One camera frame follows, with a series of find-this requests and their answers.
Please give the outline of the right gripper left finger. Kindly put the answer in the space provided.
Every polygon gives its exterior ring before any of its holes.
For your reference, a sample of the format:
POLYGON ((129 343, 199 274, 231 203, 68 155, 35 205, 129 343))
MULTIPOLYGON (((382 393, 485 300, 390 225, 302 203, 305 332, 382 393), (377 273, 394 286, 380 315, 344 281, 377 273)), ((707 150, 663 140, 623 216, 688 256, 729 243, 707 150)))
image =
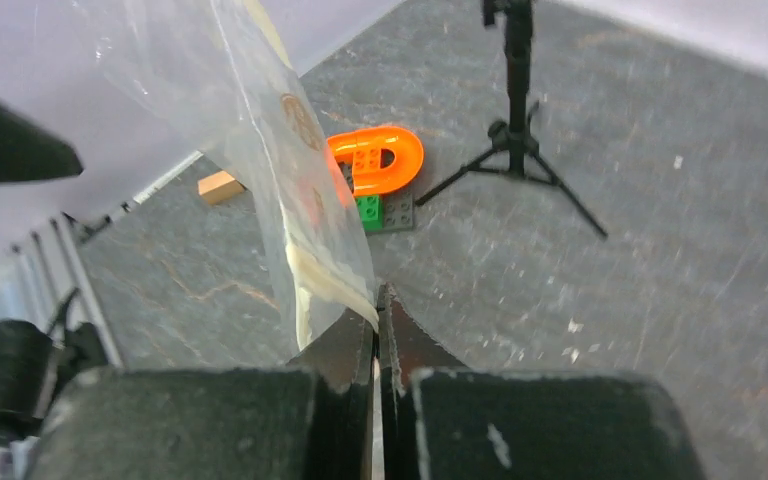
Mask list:
POLYGON ((78 375, 30 479, 368 479, 374 333, 352 311, 284 366, 78 375))

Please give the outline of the clear dotted zip bag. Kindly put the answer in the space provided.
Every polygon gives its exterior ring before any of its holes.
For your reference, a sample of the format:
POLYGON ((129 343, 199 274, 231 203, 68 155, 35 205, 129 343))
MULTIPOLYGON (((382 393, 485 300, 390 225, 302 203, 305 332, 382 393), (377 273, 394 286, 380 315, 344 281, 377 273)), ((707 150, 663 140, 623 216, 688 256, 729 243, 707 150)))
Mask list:
POLYGON ((108 80, 253 195, 281 317, 308 346, 345 311, 376 325, 351 192, 256 1, 78 1, 108 80))

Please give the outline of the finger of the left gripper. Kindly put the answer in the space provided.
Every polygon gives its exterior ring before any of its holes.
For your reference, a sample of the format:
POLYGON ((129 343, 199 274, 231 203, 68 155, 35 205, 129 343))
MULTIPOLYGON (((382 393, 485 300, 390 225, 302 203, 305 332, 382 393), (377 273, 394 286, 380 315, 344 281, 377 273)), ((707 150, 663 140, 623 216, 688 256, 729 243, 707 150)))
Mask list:
POLYGON ((58 180, 83 171, 71 144, 0 104, 0 184, 58 180))

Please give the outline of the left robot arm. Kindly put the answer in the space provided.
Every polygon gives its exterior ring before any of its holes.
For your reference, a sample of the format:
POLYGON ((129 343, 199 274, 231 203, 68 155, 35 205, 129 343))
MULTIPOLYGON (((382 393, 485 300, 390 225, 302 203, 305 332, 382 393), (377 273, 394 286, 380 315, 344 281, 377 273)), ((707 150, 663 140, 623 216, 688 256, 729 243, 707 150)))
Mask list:
MULTIPOLYGON (((0 104, 0 186, 83 170, 68 142, 0 104)), ((0 447, 36 436, 64 387, 109 361, 70 220, 51 218, 7 256, 0 268, 0 447)))

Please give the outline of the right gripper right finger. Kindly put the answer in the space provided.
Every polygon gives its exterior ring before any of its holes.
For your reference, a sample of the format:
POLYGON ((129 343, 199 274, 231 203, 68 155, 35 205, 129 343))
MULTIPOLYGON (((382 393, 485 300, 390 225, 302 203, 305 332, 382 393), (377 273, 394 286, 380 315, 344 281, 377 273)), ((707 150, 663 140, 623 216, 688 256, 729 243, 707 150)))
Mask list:
POLYGON ((395 288, 378 294, 389 479, 701 479, 683 416, 654 379, 616 370, 477 370, 395 288))

